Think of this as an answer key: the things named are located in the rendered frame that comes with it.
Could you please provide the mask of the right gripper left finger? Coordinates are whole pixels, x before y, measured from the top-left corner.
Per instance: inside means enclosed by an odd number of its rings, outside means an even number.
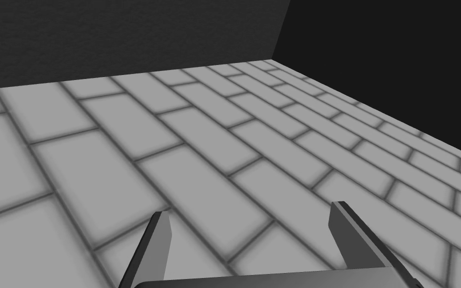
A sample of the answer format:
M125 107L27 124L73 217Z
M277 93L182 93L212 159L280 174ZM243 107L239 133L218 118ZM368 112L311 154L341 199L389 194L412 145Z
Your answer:
M118 288L139 288L144 282L163 281L172 240L169 213L152 214Z

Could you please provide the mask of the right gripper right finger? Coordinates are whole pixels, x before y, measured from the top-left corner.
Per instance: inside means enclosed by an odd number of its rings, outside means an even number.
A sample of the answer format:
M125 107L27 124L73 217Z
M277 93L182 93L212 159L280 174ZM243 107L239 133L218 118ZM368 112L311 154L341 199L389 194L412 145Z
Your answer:
M328 228L353 288L424 288L345 201L333 201Z

